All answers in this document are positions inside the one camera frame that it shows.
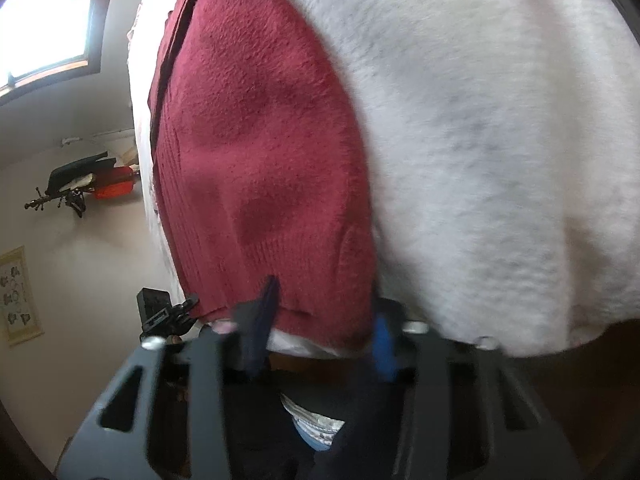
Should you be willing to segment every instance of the red sweater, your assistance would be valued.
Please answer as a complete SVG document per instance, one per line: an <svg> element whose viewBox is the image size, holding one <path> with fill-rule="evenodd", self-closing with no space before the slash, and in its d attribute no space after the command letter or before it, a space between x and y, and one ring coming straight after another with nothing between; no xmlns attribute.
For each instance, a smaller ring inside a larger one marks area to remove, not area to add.
<svg viewBox="0 0 640 480"><path fill-rule="evenodd" d="M334 348L370 330L364 149L318 38L287 0L178 0L150 94L158 206L195 315L280 279L276 326Z"/></svg>

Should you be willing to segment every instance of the white fluffy fabric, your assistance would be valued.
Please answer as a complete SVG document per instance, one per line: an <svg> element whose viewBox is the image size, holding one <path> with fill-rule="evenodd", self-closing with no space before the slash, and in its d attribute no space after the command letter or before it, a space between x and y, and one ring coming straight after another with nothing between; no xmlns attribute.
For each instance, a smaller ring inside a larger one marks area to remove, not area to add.
<svg viewBox="0 0 640 480"><path fill-rule="evenodd" d="M177 0L142 0L136 13L136 21L128 34L129 37L129 84L131 88L131 106L136 132L136 146L140 163L140 180L145 201L146 220L153 243L158 248L162 266L170 276L166 288L174 303L184 301L184 293L174 261L171 258L169 243L166 240L160 215L156 190L154 189L154 170L151 158L151 111L148 98L151 83L156 73L158 50L164 36L164 24L169 12L174 10Z"/></svg>
<svg viewBox="0 0 640 480"><path fill-rule="evenodd" d="M289 1L360 121L385 295L519 356L640 317L640 47L610 0Z"/></svg>

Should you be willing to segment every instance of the ceiling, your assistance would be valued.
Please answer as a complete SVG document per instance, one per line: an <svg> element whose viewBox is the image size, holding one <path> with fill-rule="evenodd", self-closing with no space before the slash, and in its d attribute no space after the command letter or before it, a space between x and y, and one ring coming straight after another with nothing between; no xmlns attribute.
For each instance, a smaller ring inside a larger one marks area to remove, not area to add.
<svg viewBox="0 0 640 480"><path fill-rule="evenodd" d="M0 106L0 168L64 137L89 137L133 127L127 37L140 0L111 0L100 73L56 83Z"/></svg>

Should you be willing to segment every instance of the white wall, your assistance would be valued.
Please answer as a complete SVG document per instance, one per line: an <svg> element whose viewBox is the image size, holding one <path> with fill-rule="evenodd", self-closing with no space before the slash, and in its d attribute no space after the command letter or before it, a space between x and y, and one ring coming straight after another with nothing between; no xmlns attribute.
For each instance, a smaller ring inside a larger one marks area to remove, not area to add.
<svg viewBox="0 0 640 480"><path fill-rule="evenodd" d="M124 151L130 139L114 143ZM114 371L138 344L136 294L165 288L142 194L25 210L54 168L102 146L82 142L39 153L0 171L0 254L25 245L34 303L45 334L9 348L0 330L0 399L49 468Z"/></svg>
<svg viewBox="0 0 640 480"><path fill-rule="evenodd" d="M40 88L0 106L0 168L63 137L131 128L127 32L141 0L111 0L100 73Z"/></svg>

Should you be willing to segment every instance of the poster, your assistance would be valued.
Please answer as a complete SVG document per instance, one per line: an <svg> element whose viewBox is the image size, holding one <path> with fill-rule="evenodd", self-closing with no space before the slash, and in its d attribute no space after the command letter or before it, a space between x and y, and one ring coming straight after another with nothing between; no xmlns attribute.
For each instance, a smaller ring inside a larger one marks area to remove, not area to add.
<svg viewBox="0 0 640 480"><path fill-rule="evenodd" d="M0 306L9 345L42 334L24 261L24 247L0 256Z"/></svg>

